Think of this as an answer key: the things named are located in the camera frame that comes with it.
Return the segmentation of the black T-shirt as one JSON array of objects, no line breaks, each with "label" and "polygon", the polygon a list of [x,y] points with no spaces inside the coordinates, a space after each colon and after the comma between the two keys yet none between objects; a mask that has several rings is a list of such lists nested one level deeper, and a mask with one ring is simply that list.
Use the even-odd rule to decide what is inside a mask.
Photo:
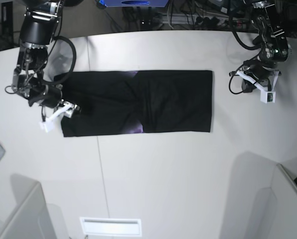
[{"label": "black T-shirt", "polygon": [[74,72],[62,93],[81,109],[61,120],[65,137],[211,131],[210,70]]}]

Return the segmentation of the white partition panel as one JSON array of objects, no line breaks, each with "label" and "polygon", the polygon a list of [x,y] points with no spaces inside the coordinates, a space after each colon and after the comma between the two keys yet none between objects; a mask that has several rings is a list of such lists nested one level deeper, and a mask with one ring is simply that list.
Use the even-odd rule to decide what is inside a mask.
[{"label": "white partition panel", "polygon": [[42,186],[35,182],[0,226],[0,239],[57,238]]}]

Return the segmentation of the blue box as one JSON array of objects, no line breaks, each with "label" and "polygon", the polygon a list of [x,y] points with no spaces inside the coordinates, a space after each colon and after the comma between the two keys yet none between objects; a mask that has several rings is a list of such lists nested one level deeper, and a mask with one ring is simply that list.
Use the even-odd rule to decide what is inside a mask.
[{"label": "blue box", "polygon": [[168,0],[99,0],[106,7],[165,7]]}]

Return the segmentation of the white power strip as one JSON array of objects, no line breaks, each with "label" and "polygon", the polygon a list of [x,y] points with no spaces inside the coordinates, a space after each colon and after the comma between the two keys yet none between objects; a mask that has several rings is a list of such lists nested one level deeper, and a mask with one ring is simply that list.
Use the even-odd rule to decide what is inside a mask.
[{"label": "white power strip", "polygon": [[229,17],[226,15],[213,15],[213,14],[188,14],[188,13],[160,13],[157,15],[157,21],[161,24],[168,26],[174,25],[188,25],[197,27],[202,24],[213,24],[219,26],[227,26]]}]

